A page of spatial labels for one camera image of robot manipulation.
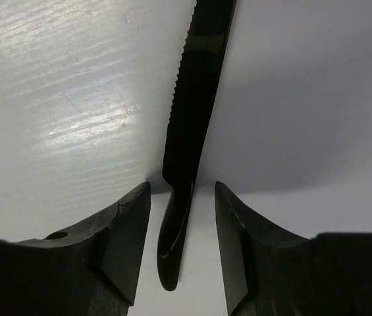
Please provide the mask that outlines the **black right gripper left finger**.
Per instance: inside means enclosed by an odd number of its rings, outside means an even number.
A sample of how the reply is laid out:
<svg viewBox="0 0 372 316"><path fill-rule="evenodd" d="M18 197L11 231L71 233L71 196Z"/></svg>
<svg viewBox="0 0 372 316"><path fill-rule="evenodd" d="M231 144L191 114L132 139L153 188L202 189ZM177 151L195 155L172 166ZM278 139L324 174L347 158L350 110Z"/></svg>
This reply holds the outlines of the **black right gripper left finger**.
<svg viewBox="0 0 372 316"><path fill-rule="evenodd" d="M0 315L126 315L134 304L151 206L143 182L43 239L0 240Z"/></svg>

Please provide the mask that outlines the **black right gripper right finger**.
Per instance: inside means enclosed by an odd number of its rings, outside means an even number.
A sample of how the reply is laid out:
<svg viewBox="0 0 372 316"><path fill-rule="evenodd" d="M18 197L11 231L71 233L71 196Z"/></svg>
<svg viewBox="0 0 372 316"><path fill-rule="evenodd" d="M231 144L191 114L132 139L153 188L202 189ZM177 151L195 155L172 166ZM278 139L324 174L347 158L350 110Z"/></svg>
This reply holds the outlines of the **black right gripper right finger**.
<svg viewBox="0 0 372 316"><path fill-rule="evenodd" d="M372 233L294 234L215 185L229 315L372 315Z"/></svg>

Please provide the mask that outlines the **black knife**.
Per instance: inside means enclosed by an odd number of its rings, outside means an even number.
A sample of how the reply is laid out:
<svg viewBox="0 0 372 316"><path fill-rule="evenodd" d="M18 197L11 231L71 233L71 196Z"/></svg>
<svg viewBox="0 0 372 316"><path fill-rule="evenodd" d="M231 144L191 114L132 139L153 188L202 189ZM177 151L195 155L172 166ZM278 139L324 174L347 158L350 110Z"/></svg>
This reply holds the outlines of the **black knife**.
<svg viewBox="0 0 372 316"><path fill-rule="evenodd" d="M236 2L197 1L176 75L162 177L171 187L157 243L157 271L176 289L199 162L215 104Z"/></svg>

